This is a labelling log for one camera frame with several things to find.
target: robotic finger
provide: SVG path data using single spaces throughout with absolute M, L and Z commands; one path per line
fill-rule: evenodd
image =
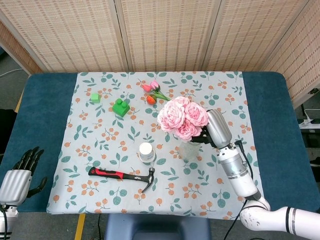
M 47 183 L 48 178 L 45 176 L 44 178 L 42 178 L 39 186 L 37 186 L 34 189 L 31 189 L 28 191 L 28 194 L 26 195 L 27 198 L 31 198 L 33 195 L 40 193 L 42 191 L 42 189 L 44 189 L 46 183 Z
M 35 172 L 36 167 L 37 167 L 37 165 L 38 165 L 38 161 L 39 161 L 41 155 L 44 153 L 44 151 L 45 151 L 45 150 L 43 150 L 43 149 L 40 150 L 40 151 L 38 151 L 38 152 L 35 154 L 34 158 L 32 159 L 32 161 L 31 161 L 31 163 L 30 163 L 30 165 L 29 165 L 29 168 L 28 168 L 28 170 L 31 171 L 31 176 L 34 175 L 34 172 Z
M 39 147 L 36 146 L 34 149 L 32 149 L 32 151 L 30 152 L 30 154 L 27 156 L 24 164 L 23 164 L 23 167 L 21 169 L 23 170 L 30 170 L 30 164 L 31 162 L 34 160 L 34 157 L 35 157 L 35 154 L 36 152 L 39 150 Z
M 24 164 L 25 160 L 27 159 L 27 157 L 29 156 L 29 154 L 32 152 L 31 149 L 29 149 L 28 151 L 26 151 L 23 156 L 21 157 L 20 161 L 18 161 L 12 168 L 12 170 L 18 170 L 21 169 L 22 165 Z

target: woven screen panel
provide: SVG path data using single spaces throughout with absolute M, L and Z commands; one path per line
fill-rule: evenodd
M 106 0 L 2 0 L 0 8 L 50 72 L 124 70 Z
M 121 0 L 133 70 L 198 70 L 215 3 Z
M 41 73 L 41 68 L 30 57 L 29 53 L 20 45 L 12 33 L 0 21 L 0 36 L 1 45 L 8 49 L 8 51 L 23 65 L 23 67 L 30 73 Z
M 259 71 L 306 0 L 226 0 L 203 70 Z
M 293 101 L 320 82 L 320 1 L 297 18 L 263 70 L 284 75 Z

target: floral tablecloth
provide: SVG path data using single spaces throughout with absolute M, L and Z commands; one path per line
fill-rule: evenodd
M 201 144 L 182 158 L 188 147 L 160 129 L 157 115 L 165 101 L 146 103 L 142 84 L 156 79 L 170 98 L 185 96 L 224 116 L 232 140 L 242 140 L 263 193 L 241 72 L 81 72 L 77 76 L 61 152 L 47 206 L 51 214 L 143 213 L 233 219 L 244 199 L 238 197 L 218 163 L 217 151 Z M 101 95 L 100 103 L 90 96 Z M 130 105 L 120 117 L 112 105 L 121 98 Z M 143 142 L 156 152 L 154 182 L 89 176 L 94 166 L 137 176 L 148 175 L 150 163 L 137 152 Z

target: table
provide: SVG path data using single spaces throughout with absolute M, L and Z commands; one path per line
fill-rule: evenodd
M 304 145 L 306 148 L 320 148 L 320 124 L 299 124 Z
M 185 96 L 223 114 L 232 142 L 242 139 L 263 194 L 242 73 L 235 72 L 81 72 L 77 75 L 61 155 L 47 207 L 51 214 L 154 213 L 204 218 L 234 218 L 243 204 L 235 194 L 217 151 L 209 144 L 183 143 L 157 122 L 166 102 L 146 103 L 142 84 L 156 80 L 170 98 Z M 94 103 L 94 93 L 101 95 Z M 130 105 L 122 117 L 111 105 Z M 139 145 L 150 142 L 154 163 L 142 163 Z M 145 176 L 155 168 L 148 191 L 139 181 L 88 176 L 93 167 Z
M 76 78 L 76 73 L 43 73 L 29 78 L 0 166 L 0 179 L 26 149 L 41 146 L 46 152 L 31 187 L 43 176 L 48 176 L 47 184 L 52 186 Z M 244 72 L 243 78 L 251 124 L 257 129 L 253 134 L 265 198 L 273 210 L 283 206 L 317 210 L 320 196 L 285 79 L 275 72 Z M 50 190 L 46 187 L 18 210 L 45 211 Z

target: hammer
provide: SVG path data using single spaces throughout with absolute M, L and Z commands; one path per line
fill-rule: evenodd
M 155 169 L 153 167 L 149 168 L 149 175 L 148 176 L 135 176 L 127 173 L 123 173 L 120 171 L 107 171 L 98 169 L 96 167 L 90 168 L 88 174 L 89 176 L 100 176 L 100 177 L 106 177 L 106 178 L 112 178 L 112 179 L 130 179 L 130 180 L 136 180 L 136 181 L 142 181 L 148 183 L 147 186 L 143 189 L 142 193 L 144 193 L 154 182 L 154 173 Z

